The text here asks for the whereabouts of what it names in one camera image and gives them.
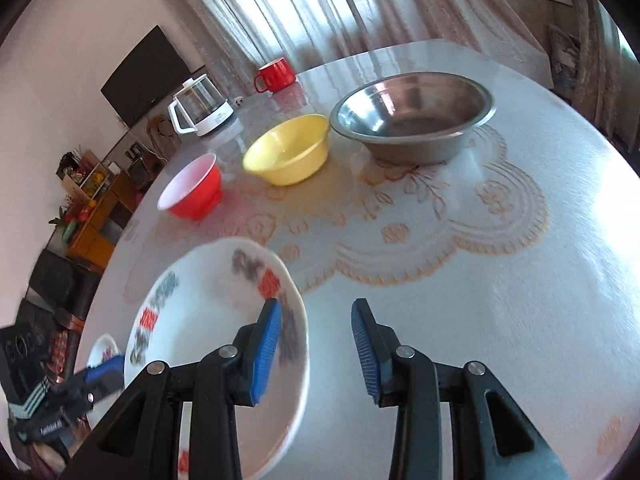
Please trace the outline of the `left hand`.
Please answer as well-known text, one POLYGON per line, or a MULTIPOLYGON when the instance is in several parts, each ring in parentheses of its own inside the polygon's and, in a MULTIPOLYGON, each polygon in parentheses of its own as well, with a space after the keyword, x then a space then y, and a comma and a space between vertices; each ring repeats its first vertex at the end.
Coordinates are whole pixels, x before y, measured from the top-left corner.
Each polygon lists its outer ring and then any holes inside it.
POLYGON ((66 467, 63 456, 45 443, 26 446, 29 471, 36 479, 57 479, 66 467))

